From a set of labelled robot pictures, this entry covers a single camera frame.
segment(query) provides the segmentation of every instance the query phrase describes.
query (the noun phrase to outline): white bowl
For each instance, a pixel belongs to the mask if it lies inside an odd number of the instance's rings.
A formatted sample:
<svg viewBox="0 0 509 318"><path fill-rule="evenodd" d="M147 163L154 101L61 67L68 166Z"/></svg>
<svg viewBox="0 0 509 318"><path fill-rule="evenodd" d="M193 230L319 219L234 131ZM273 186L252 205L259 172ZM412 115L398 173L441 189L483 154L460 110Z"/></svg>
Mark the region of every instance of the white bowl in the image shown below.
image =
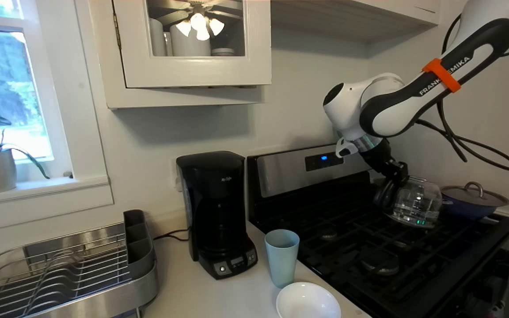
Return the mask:
<svg viewBox="0 0 509 318"><path fill-rule="evenodd" d="M342 318L335 295L312 283L292 283L276 297L280 318Z"/></svg>

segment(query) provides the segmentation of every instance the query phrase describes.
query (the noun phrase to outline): window frame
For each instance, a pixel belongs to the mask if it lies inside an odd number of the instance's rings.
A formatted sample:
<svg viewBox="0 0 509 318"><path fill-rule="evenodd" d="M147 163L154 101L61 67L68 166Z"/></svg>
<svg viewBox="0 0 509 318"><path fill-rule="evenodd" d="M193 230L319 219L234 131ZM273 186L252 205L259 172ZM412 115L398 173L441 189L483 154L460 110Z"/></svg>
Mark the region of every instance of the window frame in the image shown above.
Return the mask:
<svg viewBox="0 0 509 318"><path fill-rule="evenodd" d="M40 96L55 92L75 177L0 193L0 228L114 205L75 0L20 2L40 13L32 29L41 32L41 52L31 57L34 66L48 62L50 87Z"/></svg>
<svg viewBox="0 0 509 318"><path fill-rule="evenodd" d="M52 161L41 161L50 175L61 177L73 172L70 161L71 154L66 145L66 133L61 120L61 108L57 101L57 92L54 85L52 67L45 52L45 39L40 27L40 13L32 0L18 0L22 6L24 18L0 18L0 32L22 32L25 37L25 50L31 64L32 82L36 85L36 94L41 105L45 126L48 131L48 140L54 151ZM17 161L18 181L41 181L40 170L27 159Z"/></svg>

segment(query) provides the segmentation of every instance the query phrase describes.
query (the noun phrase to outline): dish rack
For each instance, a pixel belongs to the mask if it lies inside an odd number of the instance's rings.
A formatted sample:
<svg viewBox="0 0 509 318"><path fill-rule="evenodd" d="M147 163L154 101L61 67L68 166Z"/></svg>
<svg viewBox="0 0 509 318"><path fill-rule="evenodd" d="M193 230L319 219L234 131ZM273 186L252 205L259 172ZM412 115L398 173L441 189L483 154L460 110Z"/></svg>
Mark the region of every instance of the dish rack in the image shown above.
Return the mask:
<svg viewBox="0 0 509 318"><path fill-rule="evenodd" d="M124 223L0 255L0 318L121 317L158 295L142 211Z"/></svg>

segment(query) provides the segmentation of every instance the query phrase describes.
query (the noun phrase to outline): black cable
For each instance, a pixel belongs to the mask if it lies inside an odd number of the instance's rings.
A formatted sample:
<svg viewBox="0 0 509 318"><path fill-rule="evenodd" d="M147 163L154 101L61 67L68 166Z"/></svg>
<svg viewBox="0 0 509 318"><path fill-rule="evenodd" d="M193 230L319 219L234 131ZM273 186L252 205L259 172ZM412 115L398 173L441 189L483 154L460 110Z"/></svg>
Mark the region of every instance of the black cable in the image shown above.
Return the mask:
<svg viewBox="0 0 509 318"><path fill-rule="evenodd" d="M154 241L162 241L162 239L167 239L167 237L170 237L170 239L176 239L176 241L179 241L179 242L188 242L190 239L186 239L186 237L177 237L176 234L183 234L183 232L188 232L188 230L174 230L174 232L169 232L169 234L163 234L163 235L158 235L158 237L154 237Z"/></svg>
<svg viewBox="0 0 509 318"><path fill-rule="evenodd" d="M462 20L462 16L458 16L451 27L448 29L446 32L446 39L444 39L444 45L443 45L443 52L446 53L448 52L448 43L450 43L450 37L451 37L451 32L455 30L457 23ZM467 156L464 151L467 151L471 156L478 158L480 161L487 163L487 165L492 165L492 166L497 166L501 170L508 170L509 172L509 166L506 165L501 165L497 161L492 161L485 156L481 156L480 152L476 152L474 149L471 149L467 143L471 145L476 145L480 149L487 149L488 152L494 152L497 154L499 158L506 159L509 163L509 156L490 147L490 145L485 145L485 143L480 143L480 142L474 142L474 140L469 140L469 138L464 138L464 136L458 136L455 135L455 131L451 129L450 122L448 122L448 117L446 117L446 110L444 110L444 101L441 99L437 103L437 112L439 112L439 117L443 120L443 126L444 129L439 129L437 126L434 126L432 122L427 122L427 120L418 120L418 124L428 128L428 129L434 129L437 133L441 133L453 147L453 151L462 158L464 163L467 163Z"/></svg>
<svg viewBox="0 0 509 318"><path fill-rule="evenodd" d="M467 147L465 143L473 143L473 145L476 145L476 147L481 147L481 149L487 149L487 151L490 151L490 152L496 152L497 156L504 158L506 161L509 161L509 156L508 156L508 154L504 154L504 152L501 152L501 151L497 151L497 149L494 149L494 147L490 147L490 145L480 143L480 142L476 142L476 140L469 140L469 138L457 136L457 135L451 136L448 131L435 128L432 122L418 120L418 124L420 124L420 126L425 126L425 128L428 128L428 129L434 129L434 131L437 131L437 133L441 133L446 140L455 140L462 149L465 149L465 151L467 151L469 154L473 154L474 158L478 158L478 159L481 159L481 161L485 161L485 163L488 163L488 165L492 165L492 166L497 166L497 168L501 168L501 170L508 170L508 172L509 172L509 166L501 165L501 163L497 163L497 161L492 161L492 159L478 154L476 151L473 151L473 149Z"/></svg>

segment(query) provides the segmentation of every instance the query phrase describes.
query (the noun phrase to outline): digital display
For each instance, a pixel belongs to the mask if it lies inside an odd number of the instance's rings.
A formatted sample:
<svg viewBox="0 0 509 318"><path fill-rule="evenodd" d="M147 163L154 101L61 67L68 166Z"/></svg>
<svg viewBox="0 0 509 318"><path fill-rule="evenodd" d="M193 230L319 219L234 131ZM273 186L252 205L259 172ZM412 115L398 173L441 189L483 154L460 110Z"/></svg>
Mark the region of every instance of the digital display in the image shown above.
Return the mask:
<svg viewBox="0 0 509 318"><path fill-rule="evenodd" d="M344 165L344 159L340 159L335 152L306 158L306 172L322 170L322 168L338 166L338 165Z"/></svg>

